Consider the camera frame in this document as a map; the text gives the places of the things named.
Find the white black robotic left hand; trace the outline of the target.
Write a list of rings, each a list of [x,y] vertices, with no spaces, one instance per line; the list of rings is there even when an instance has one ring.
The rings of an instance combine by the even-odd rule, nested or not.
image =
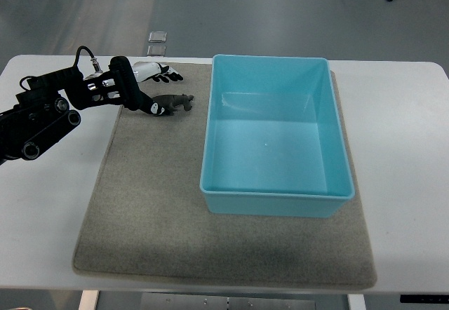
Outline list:
[[[155,82],[168,83],[170,81],[182,81],[183,77],[179,72],[170,67],[158,62],[136,62],[133,66],[133,73],[138,83],[143,81],[153,80]],[[150,96],[141,92],[142,103],[139,110],[144,113],[155,116],[167,116],[172,113],[172,109],[168,105],[160,104],[153,100]]]

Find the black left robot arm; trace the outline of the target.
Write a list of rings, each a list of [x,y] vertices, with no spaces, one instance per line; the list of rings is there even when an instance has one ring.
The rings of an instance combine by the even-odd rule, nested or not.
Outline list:
[[[123,105],[151,113],[156,105],[138,86],[128,58],[116,56],[102,72],[87,79],[77,64],[41,76],[26,76],[28,88],[17,104],[1,113],[1,162],[32,161],[81,123],[80,111],[102,105]]]

